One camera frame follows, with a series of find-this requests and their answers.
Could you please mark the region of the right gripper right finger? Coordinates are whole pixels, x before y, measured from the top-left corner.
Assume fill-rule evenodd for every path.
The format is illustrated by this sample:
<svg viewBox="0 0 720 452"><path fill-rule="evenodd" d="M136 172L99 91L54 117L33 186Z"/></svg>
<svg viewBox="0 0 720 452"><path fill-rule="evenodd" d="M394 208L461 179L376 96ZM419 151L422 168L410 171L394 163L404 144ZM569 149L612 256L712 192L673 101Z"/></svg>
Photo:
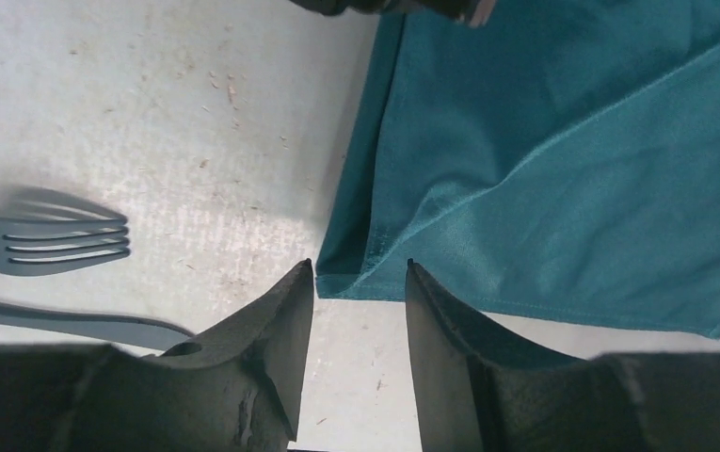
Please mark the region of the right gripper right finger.
<svg viewBox="0 0 720 452"><path fill-rule="evenodd" d="M413 262L406 316L425 451L720 451L720 353L578 359L508 330Z"/></svg>

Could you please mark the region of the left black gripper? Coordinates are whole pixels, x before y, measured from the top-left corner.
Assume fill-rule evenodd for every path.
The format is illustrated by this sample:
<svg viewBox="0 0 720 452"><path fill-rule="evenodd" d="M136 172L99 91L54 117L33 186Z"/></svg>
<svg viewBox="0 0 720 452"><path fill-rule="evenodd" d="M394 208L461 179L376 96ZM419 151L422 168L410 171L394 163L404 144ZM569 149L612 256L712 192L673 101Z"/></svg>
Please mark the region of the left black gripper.
<svg viewBox="0 0 720 452"><path fill-rule="evenodd" d="M435 12L454 22L476 28L487 23L496 0L291 0L307 11L333 17L351 9L366 15Z"/></svg>

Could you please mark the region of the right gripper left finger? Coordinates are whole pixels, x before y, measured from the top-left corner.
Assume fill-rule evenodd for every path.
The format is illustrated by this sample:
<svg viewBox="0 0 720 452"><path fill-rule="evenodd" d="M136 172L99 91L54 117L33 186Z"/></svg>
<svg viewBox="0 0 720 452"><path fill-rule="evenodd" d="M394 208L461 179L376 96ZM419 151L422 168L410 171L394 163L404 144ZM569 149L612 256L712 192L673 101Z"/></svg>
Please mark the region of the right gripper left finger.
<svg viewBox="0 0 720 452"><path fill-rule="evenodd" d="M0 451L283 451L296 439L310 261L210 329L138 358L0 345Z"/></svg>

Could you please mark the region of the teal cloth napkin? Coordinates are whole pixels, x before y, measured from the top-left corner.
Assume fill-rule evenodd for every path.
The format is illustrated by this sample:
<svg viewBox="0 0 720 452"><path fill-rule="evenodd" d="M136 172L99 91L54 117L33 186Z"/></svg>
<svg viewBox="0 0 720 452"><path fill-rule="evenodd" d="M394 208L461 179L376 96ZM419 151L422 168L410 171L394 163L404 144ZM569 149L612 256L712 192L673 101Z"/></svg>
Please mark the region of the teal cloth napkin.
<svg viewBox="0 0 720 452"><path fill-rule="evenodd" d="M501 1L381 18L316 263L400 300L720 337L720 1Z"/></svg>

